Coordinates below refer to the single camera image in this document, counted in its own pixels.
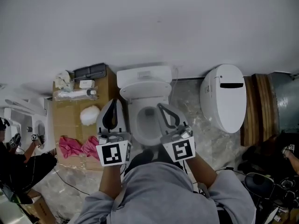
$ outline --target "white toilet lid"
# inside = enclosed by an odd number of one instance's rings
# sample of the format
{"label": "white toilet lid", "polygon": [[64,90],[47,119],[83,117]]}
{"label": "white toilet lid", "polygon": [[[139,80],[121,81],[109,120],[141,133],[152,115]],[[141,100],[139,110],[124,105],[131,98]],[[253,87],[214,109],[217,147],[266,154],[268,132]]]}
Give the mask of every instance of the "white toilet lid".
{"label": "white toilet lid", "polygon": [[138,81],[127,86],[124,86],[120,94],[126,99],[150,98],[169,96],[171,85],[164,81],[148,80]]}
{"label": "white toilet lid", "polygon": [[[215,77],[216,82],[216,105],[217,105],[217,120],[223,130],[228,133],[237,132],[244,121],[246,113],[246,87],[242,73],[239,69],[234,69],[234,72],[227,70],[219,74],[223,74],[221,87],[221,79]],[[238,88],[223,88],[232,86],[232,84],[243,84]]]}

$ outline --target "plastic packaging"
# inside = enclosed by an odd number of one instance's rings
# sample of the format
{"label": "plastic packaging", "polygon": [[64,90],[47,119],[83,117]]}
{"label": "plastic packaging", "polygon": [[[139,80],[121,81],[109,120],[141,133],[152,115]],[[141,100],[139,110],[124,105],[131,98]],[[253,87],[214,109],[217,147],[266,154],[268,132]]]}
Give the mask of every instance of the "plastic packaging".
{"label": "plastic packaging", "polygon": [[56,101],[81,100],[81,99],[96,100],[98,98],[96,88],[94,88],[94,89],[79,89],[79,90],[73,90],[73,91],[55,91],[53,93],[53,98]]}

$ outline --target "toilet tank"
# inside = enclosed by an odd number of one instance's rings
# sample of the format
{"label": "toilet tank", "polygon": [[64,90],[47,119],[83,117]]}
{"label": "toilet tank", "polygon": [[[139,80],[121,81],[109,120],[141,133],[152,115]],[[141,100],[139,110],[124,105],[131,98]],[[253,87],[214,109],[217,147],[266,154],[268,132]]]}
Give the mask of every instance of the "toilet tank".
{"label": "toilet tank", "polygon": [[172,81],[171,68],[165,65],[120,70],[116,75],[119,88],[141,81],[163,81],[167,83]]}

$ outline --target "cardboard box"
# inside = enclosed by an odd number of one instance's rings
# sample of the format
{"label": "cardboard box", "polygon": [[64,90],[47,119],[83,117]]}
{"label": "cardboard box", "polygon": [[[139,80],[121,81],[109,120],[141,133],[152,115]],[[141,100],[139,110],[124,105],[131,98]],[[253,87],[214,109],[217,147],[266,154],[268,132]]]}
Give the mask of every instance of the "cardboard box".
{"label": "cardboard box", "polygon": [[30,205],[22,204],[21,207],[29,214],[37,217],[39,219],[38,223],[55,224],[56,219],[41,194],[32,190],[28,193],[28,196],[34,200],[34,203]]}
{"label": "cardboard box", "polygon": [[[97,88],[97,100],[77,100],[77,101],[55,101],[53,100],[53,126],[56,142],[58,163],[67,167],[101,171],[103,167],[94,157],[87,157],[85,154],[79,156],[69,156],[65,159],[58,146],[61,136],[76,139],[83,145],[90,136],[97,137],[96,124],[84,126],[80,121],[80,113],[85,108],[92,105],[100,110],[113,98],[119,98],[119,88],[117,87],[116,75],[106,67],[106,76],[94,80]],[[75,83],[75,89],[79,89],[79,83]],[[53,92],[58,90],[53,83]]]}

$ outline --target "white wall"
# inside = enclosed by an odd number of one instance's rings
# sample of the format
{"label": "white wall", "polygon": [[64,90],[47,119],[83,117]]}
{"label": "white wall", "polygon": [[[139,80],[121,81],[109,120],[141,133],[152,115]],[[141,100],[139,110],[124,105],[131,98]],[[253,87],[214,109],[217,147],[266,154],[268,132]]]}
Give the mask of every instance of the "white wall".
{"label": "white wall", "polygon": [[299,0],[0,0],[0,83],[45,93],[61,70],[106,62],[299,69]]}

